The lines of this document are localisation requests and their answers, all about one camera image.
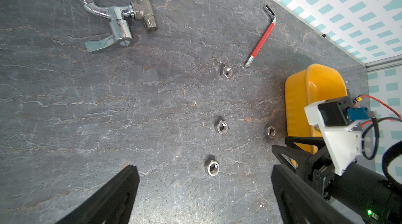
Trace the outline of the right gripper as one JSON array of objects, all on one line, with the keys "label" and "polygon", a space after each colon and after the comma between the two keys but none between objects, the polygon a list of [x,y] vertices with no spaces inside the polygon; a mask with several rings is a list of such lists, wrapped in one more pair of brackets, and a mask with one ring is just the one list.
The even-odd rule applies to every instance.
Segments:
[{"label": "right gripper", "polygon": [[[314,155],[304,151],[299,144],[316,146]],[[285,146],[272,146],[279,162],[294,172],[324,199],[330,199],[330,187],[336,174],[335,167],[323,137],[285,138]]]}]

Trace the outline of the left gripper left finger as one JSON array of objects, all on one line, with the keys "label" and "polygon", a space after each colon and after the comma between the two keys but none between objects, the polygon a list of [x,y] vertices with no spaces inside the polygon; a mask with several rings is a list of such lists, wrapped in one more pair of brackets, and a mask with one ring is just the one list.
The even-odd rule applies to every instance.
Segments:
[{"label": "left gripper left finger", "polygon": [[140,182],[137,167],[128,165],[59,224],[129,223]]}]

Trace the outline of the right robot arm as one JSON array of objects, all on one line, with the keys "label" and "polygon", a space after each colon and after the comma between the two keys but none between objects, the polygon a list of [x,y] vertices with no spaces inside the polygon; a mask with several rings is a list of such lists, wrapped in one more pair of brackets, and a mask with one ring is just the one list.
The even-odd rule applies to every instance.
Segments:
[{"label": "right robot arm", "polygon": [[285,224],[348,224],[335,210],[337,200],[366,224],[402,222],[402,186],[388,173],[388,166],[402,154],[402,144],[384,154],[383,174],[356,162],[340,175],[322,137],[286,137],[285,146],[272,146],[280,161],[271,180]]}]

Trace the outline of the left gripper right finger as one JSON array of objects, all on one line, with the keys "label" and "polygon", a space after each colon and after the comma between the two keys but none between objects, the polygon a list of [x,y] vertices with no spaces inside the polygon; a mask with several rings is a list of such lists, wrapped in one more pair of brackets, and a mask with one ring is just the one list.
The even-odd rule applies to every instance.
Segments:
[{"label": "left gripper right finger", "polygon": [[286,166],[275,165],[271,181],[283,223],[352,223]]}]

